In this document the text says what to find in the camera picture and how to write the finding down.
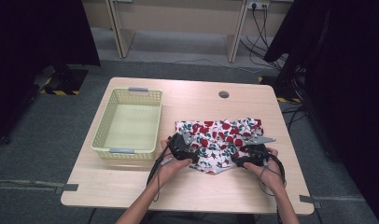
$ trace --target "wall socket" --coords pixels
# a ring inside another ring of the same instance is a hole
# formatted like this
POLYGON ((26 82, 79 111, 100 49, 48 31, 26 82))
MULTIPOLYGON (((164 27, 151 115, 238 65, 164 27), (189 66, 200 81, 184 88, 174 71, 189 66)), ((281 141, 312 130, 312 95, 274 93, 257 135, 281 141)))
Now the wall socket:
POLYGON ((253 10, 253 4, 255 3, 255 4, 257 4, 256 10, 268 9, 270 2, 271 2, 270 0, 251 0, 248 3, 247 8, 253 10))

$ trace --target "basket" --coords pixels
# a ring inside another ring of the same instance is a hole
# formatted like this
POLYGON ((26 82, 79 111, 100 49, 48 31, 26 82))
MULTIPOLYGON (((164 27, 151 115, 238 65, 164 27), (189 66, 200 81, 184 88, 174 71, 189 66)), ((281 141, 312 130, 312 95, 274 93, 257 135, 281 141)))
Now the basket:
POLYGON ((102 159, 155 160, 162 91, 113 89, 91 148, 102 159))

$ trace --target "cloth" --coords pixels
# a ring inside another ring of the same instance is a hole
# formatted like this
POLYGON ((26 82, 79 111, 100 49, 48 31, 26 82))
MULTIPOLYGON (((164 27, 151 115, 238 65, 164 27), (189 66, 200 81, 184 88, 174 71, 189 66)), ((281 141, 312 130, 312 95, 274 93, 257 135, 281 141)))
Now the cloth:
POLYGON ((195 137, 189 145, 189 151, 196 152, 199 149, 200 159, 189 167, 207 174, 218 174, 236 166, 231 156, 247 156, 244 148, 246 140, 254 134, 263 134, 260 119, 251 118, 234 121, 177 121, 175 131, 188 132, 195 137))

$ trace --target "table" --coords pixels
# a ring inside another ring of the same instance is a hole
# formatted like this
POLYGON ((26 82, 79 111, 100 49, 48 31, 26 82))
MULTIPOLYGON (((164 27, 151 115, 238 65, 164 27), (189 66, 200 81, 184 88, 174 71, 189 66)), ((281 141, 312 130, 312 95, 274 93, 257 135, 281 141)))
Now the table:
MULTIPOLYGON (((148 171, 121 170, 117 163, 102 160, 91 149, 91 139, 108 96, 117 87, 163 91, 160 140, 174 134, 177 120, 261 119, 264 135, 276 138, 276 142, 267 147, 279 149, 279 159, 286 169, 288 197, 295 212, 313 213, 311 203, 300 202, 300 195, 309 196, 309 192, 270 86, 127 77, 110 80, 67 182, 78 184, 78 188, 63 192, 63 204, 126 208, 146 186, 148 171), (219 97, 220 91, 227 91, 229 98, 219 97)), ((160 199, 150 209, 269 214, 276 212, 276 205, 274 197, 262 192, 259 180, 246 169, 233 168, 218 175, 207 175, 184 168, 163 187, 160 199)))

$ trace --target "human hand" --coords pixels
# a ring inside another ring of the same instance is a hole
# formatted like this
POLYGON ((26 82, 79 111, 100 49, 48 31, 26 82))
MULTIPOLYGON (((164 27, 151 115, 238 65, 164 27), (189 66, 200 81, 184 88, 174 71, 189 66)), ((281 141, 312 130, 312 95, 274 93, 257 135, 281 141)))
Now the human hand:
MULTIPOLYGON (((278 151, 276 149, 267 147, 267 150, 277 157, 278 151)), ((274 160, 269 159, 267 167, 259 167, 251 162, 245 162, 243 166, 246 169, 253 171, 260 178, 260 180, 271 190, 271 192, 275 193, 278 189, 284 187, 279 166, 274 160)))
MULTIPOLYGON (((161 146, 162 146, 162 148, 166 148, 167 141, 162 140, 161 146)), ((179 170, 190 165, 191 163, 192 163, 192 159, 185 159, 183 161, 177 160, 172 155, 172 152, 170 151, 170 149, 167 148, 167 150, 165 152, 165 157, 163 158, 163 161, 161 162, 161 164, 164 164, 164 165, 162 167, 160 167, 160 169, 158 171, 161 187, 166 182, 168 182, 175 174, 177 174, 179 170)))

